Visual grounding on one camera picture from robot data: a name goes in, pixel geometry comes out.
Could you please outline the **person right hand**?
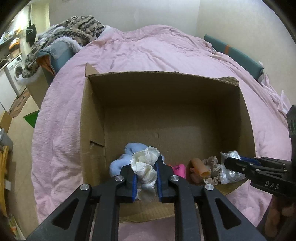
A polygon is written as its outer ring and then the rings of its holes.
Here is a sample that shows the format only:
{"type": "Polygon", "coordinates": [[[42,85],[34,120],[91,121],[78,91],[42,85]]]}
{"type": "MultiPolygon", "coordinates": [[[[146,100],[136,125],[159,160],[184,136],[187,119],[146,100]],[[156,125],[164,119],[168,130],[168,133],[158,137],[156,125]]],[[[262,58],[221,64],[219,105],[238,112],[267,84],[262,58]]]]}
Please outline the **person right hand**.
{"type": "Polygon", "coordinates": [[[295,203],[290,203],[287,199],[273,195],[264,225],[265,234],[268,237],[275,237],[278,233],[281,216],[291,217],[293,215],[295,215],[295,203]]]}

